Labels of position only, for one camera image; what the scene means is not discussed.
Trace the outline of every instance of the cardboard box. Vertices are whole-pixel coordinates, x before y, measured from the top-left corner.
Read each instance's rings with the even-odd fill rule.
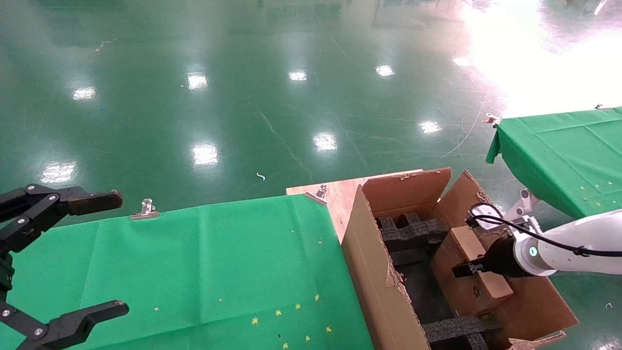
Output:
[[[464,226],[469,207],[490,199],[468,171],[441,197],[450,178],[449,168],[421,171],[371,179],[356,191],[341,247],[376,350],[430,346],[374,218],[415,212],[422,219],[442,219],[451,228]],[[477,238],[488,248],[498,236]],[[538,339],[578,323],[548,278],[510,278],[507,283],[513,294],[500,301],[494,314],[513,349],[552,343],[565,334]]]

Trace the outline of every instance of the table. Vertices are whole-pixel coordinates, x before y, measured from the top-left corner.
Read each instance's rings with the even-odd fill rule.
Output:
[[[129,305],[74,350],[373,350],[328,210],[304,195],[58,227],[14,257],[8,302],[41,321]]]
[[[579,219],[622,208],[622,108],[505,119],[488,151],[537,197]]]

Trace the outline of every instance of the cable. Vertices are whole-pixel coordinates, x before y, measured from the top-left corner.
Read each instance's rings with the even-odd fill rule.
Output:
[[[495,207],[494,205],[492,205],[492,204],[490,204],[490,203],[484,203],[484,202],[482,202],[482,203],[475,203],[475,204],[473,204],[473,205],[472,205],[472,206],[468,209],[469,214],[471,214],[471,216],[472,216],[472,215],[473,215],[473,209],[475,209],[476,207],[479,207],[479,206],[487,206],[487,207],[491,207],[491,208],[493,208],[493,209],[494,209],[494,211],[496,211],[496,212],[497,212],[497,214],[499,214],[499,216],[503,216],[503,214],[501,213],[501,211],[499,210],[499,208]]]
[[[492,205],[492,204],[490,204],[490,203],[484,203],[484,202],[481,202],[481,203],[475,203],[475,204],[473,204],[473,205],[472,205],[472,206],[468,209],[468,213],[469,213],[471,216],[475,216],[475,214],[473,214],[473,209],[475,209],[476,207],[479,207],[479,206],[488,206],[488,207],[491,207],[491,208],[493,208],[493,209],[494,209],[494,211],[495,211],[495,212],[497,212],[497,214],[499,215],[499,217],[503,217],[503,214],[501,213],[501,211],[499,210],[499,208],[495,207],[494,205]],[[487,222],[487,223],[489,223],[489,224],[499,224],[499,223],[498,223],[498,222],[496,222],[496,221],[488,221],[488,220],[486,220],[486,219],[480,219],[480,220],[482,220],[483,222]]]
[[[622,257],[622,252],[620,252],[620,251],[592,250],[592,249],[585,248],[584,245],[582,245],[581,247],[573,247],[571,245],[559,243],[559,242],[556,242],[556,241],[554,241],[552,239],[549,239],[549,238],[547,238],[545,236],[542,236],[542,235],[539,235],[539,234],[535,234],[534,232],[531,232],[530,230],[527,230],[524,227],[516,225],[514,222],[507,221],[506,219],[502,219],[500,217],[495,217],[495,216],[492,216],[492,215],[472,215],[472,216],[473,216],[473,219],[482,220],[482,221],[485,221],[485,222],[489,222],[491,224],[506,224],[508,226],[511,226],[511,227],[517,229],[518,231],[521,231],[524,234],[527,234],[527,235],[530,235],[531,237],[534,237],[535,239],[539,239],[539,240],[541,240],[543,242],[546,242],[546,243],[548,243],[550,245],[553,245],[553,246],[555,246],[557,248],[569,250],[569,251],[573,252],[575,255],[581,255],[583,257],[587,257],[589,255],[594,255],[594,256],[597,256],[597,257]]]

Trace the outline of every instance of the green cloth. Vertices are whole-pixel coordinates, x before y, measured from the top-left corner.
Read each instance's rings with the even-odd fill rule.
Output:
[[[504,119],[486,162],[499,153],[537,197],[575,219],[622,208],[622,108]]]
[[[41,321],[129,305],[76,350],[373,350],[327,208],[304,195],[59,227],[14,257],[8,302]]]

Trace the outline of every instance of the metal bracket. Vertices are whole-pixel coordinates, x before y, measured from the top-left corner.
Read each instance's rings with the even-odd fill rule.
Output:
[[[142,209],[138,214],[130,215],[132,220],[151,219],[153,217],[160,216],[160,212],[156,211],[156,206],[153,205],[151,198],[145,198],[142,200]]]
[[[484,123],[487,124],[492,124],[493,128],[496,128],[497,125],[499,125],[499,123],[501,123],[501,115],[500,116],[494,116],[491,113],[486,113],[486,119],[482,120]]]
[[[320,189],[316,194],[312,194],[311,192],[306,192],[305,196],[313,199],[314,201],[320,203],[323,206],[328,205],[328,201],[326,200],[326,196],[328,195],[328,185],[323,184],[320,185]]]

